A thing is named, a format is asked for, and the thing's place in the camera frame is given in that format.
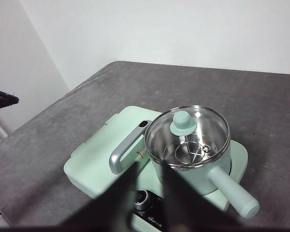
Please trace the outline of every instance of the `mint green knob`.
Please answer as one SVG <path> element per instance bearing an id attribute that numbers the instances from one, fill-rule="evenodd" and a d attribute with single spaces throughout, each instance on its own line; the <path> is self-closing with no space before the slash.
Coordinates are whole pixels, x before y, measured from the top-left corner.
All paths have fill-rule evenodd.
<path id="1" fill-rule="evenodd" d="M 178 111 L 173 116 L 170 130 L 174 135 L 186 136 L 192 134 L 197 128 L 197 123 L 186 111 Z"/>

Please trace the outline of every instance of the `metal carrying handle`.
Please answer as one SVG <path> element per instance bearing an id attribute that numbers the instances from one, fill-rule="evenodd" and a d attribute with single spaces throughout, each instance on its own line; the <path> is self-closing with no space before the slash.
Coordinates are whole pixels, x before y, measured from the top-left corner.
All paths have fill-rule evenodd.
<path id="1" fill-rule="evenodd" d="M 120 166 L 120 159 L 124 153 L 131 147 L 131 145 L 145 133 L 146 128 L 150 125 L 150 120 L 142 121 L 112 152 L 109 165 L 112 173 L 120 174 L 122 168 Z"/>

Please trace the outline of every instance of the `pot rim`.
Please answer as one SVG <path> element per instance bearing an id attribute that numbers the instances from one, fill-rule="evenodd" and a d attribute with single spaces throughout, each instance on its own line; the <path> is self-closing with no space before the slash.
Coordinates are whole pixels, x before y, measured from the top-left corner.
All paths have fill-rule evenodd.
<path id="1" fill-rule="evenodd" d="M 203 167 L 204 165 L 206 164 L 209 164 L 209 163 L 213 163 L 215 161 L 217 161 L 224 153 L 225 151 L 228 149 L 229 147 L 229 144 L 230 144 L 230 128 L 229 128 L 229 124 L 227 122 L 227 120 L 216 110 L 213 110 L 209 107 L 206 107 L 206 106 L 200 106 L 200 105 L 185 105 L 185 106 L 179 106 L 179 107 L 176 107 L 176 108 L 173 108 L 171 110 L 168 110 L 168 111 L 165 111 L 163 112 L 162 114 L 160 114 L 159 116 L 157 116 L 151 123 L 150 125 L 147 127 L 145 133 L 144 133 L 144 143 L 145 143 L 145 147 L 146 147 L 146 150 L 147 152 L 149 153 L 149 156 L 150 158 L 157 164 L 160 165 L 161 163 L 161 160 L 156 158 L 153 154 L 151 154 L 151 152 L 148 150 L 148 147 L 147 147 L 147 136 L 148 136 L 148 133 L 149 131 L 151 130 L 151 127 L 153 125 L 154 122 L 158 121 L 160 117 L 162 117 L 163 115 L 173 111 L 173 110 L 177 110 L 177 109 L 183 109 L 183 108 L 197 108 L 197 109 L 205 109 L 205 110 L 209 110 L 211 112 L 213 112 L 215 115 L 217 115 L 221 120 L 222 122 L 225 124 L 226 128 L 227 128 L 227 133 L 228 133 L 228 136 L 227 136 L 227 139 L 226 139 L 226 142 L 224 143 L 224 145 L 222 146 L 222 148 L 215 154 L 213 155 L 211 158 L 209 159 L 206 159 L 204 161 L 201 161 L 201 162 L 198 162 L 198 163 L 195 163 L 195 164 L 181 164 L 181 165 L 176 165 L 176 164 L 169 164 L 169 166 L 171 168 L 175 168 L 175 169 L 180 169 L 181 171 L 187 171 L 187 170 L 191 170 L 191 169 L 195 169 L 195 168 L 199 168 L 199 167 Z"/>

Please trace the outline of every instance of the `pot handle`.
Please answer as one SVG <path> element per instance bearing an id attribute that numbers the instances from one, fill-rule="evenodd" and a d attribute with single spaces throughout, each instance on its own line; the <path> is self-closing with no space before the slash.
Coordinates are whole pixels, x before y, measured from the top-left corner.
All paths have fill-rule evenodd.
<path id="1" fill-rule="evenodd" d="M 120 159 L 123 154 L 131 147 L 131 145 L 145 133 L 146 128 L 150 125 L 150 120 L 142 121 L 112 152 L 109 165 L 112 173 L 120 174 L 122 168 L 120 166 Z"/>
<path id="2" fill-rule="evenodd" d="M 220 167 L 214 167 L 208 175 L 242 217 L 251 218 L 258 212 L 260 208 L 259 202 Z"/>

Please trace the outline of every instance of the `gray table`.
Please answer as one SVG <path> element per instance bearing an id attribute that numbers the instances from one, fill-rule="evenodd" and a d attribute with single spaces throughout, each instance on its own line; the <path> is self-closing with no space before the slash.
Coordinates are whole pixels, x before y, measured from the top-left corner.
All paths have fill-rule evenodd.
<path id="1" fill-rule="evenodd" d="M 0 143 L 0 211 L 10 224 L 56 225 L 89 201 L 63 172 L 70 154 L 128 105 L 222 113 L 249 154 L 241 184 L 261 204 L 251 226 L 290 227 L 290 75 L 117 61 Z M 232 207 L 228 213 L 238 214 Z"/>

